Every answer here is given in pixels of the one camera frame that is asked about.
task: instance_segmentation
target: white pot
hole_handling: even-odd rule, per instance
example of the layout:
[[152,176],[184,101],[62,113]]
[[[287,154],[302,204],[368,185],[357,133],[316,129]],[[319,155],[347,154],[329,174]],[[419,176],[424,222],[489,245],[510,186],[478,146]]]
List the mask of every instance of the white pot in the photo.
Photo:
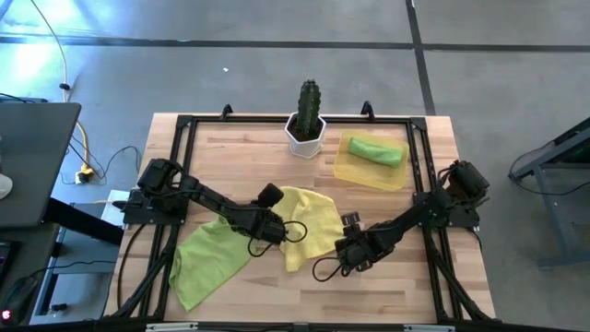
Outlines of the white pot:
[[322,132],[320,132],[320,136],[311,141],[300,142],[295,139],[295,137],[293,137],[293,135],[288,130],[289,125],[291,121],[293,121],[293,118],[296,114],[297,113],[292,113],[287,121],[287,124],[285,124],[285,133],[287,133],[287,137],[289,138],[291,153],[297,157],[311,159],[322,149],[322,142],[324,141],[325,133],[325,121],[322,119],[322,117],[318,116],[317,118],[322,122]]

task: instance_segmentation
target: white cable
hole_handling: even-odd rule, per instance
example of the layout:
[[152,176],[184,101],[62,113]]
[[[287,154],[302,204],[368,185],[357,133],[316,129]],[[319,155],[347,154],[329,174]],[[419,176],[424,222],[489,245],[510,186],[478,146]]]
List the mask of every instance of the white cable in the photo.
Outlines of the white cable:
[[[62,61],[64,62],[64,84],[67,84],[67,62],[65,61],[65,54],[64,54],[64,49],[62,48],[62,43],[59,42],[59,38],[57,38],[55,31],[53,31],[52,25],[49,24],[49,21],[47,20],[47,18],[45,18],[45,16],[43,15],[41,10],[37,6],[37,4],[35,4],[35,0],[30,0],[30,2],[35,6],[37,11],[39,12],[39,15],[41,15],[41,18],[43,18],[43,20],[45,21],[47,28],[49,28],[49,30],[52,32],[52,35],[55,38],[55,42],[57,42],[57,46],[59,47],[59,52],[62,54]],[[63,92],[64,102],[67,102],[67,98],[65,97],[65,89],[62,89],[62,92]]]

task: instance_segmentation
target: black desk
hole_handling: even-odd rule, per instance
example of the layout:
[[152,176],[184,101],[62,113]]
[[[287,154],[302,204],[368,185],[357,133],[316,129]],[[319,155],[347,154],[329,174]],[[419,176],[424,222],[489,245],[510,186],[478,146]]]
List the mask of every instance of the black desk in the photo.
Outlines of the black desk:
[[[121,243],[120,228],[50,198],[80,109],[76,103],[0,104],[2,172],[14,183],[12,192],[0,200],[0,239],[20,242],[0,285],[0,299],[14,280],[48,266],[60,226]],[[36,278],[41,284],[43,274]]]

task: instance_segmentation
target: yellow plastic tray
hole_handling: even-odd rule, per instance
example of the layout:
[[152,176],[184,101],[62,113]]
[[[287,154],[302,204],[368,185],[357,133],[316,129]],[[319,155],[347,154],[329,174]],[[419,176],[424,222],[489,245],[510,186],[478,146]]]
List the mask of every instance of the yellow plastic tray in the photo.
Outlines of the yellow plastic tray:
[[[348,145],[352,137],[365,139],[373,144],[386,148],[402,150],[399,167],[393,168],[348,153]],[[334,163],[334,176],[338,179],[364,184],[386,191],[395,191],[406,183],[407,156],[409,145],[391,137],[375,136],[362,131],[345,130],[340,138],[340,146]]]

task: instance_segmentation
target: potted plant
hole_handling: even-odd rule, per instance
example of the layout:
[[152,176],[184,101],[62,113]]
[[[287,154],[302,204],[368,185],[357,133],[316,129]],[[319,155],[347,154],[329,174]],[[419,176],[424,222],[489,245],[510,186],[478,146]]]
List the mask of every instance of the potted plant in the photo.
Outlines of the potted plant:
[[298,110],[285,125],[291,153],[297,157],[310,159],[322,149],[325,121],[319,116],[321,97],[313,79],[303,82]]

